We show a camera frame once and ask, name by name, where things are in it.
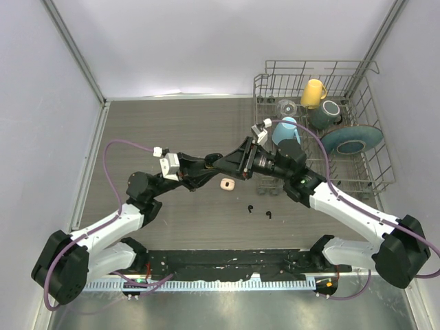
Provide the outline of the cream earbud charging case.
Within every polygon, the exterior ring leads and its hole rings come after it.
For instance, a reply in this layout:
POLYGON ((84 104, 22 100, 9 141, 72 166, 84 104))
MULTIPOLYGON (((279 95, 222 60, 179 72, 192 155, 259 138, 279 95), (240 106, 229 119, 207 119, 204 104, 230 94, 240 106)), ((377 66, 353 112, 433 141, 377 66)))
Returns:
POLYGON ((220 183, 220 188, 226 191, 233 191, 235 187, 235 181, 233 179, 223 178, 220 183))

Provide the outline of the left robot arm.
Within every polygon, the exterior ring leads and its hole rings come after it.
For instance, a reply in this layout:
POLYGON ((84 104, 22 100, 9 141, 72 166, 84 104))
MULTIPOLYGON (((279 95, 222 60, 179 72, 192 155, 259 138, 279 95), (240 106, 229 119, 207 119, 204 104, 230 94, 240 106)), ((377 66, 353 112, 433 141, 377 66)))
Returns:
POLYGON ((118 209, 82 230, 58 230, 47 239, 31 277, 43 289, 43 301, 50 311, 73 301, 85 285, 118 270, 141 273, 146 266, 146 248, 129 234, 152 222, 162 203, 156 198, 180 186, 196 190, 219 173, 213 153, 204 158, 184 153, 154 154, 161 171, 131 174, 127 182, 127 201, 118 209))

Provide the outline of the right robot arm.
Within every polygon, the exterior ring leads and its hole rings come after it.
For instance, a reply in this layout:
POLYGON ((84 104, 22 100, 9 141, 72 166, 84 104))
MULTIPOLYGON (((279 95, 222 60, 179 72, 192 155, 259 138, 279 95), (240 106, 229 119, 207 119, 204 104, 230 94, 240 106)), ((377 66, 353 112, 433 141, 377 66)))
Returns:
POLYGON ((314 269, 333 265, 375 270, 389 284, 405 289, 430 258, 420 222, 376 210, 352 198, 306 165, 307 156, 295 140, 283 140, 275 153, 267 152, 248 137, 235 151, 213 162, 225 175, 249 179, 263 174, 283 181, 283 190, 295 202, 320 211, 356 231, 364 241, 323 236, 310 255, 314 269))

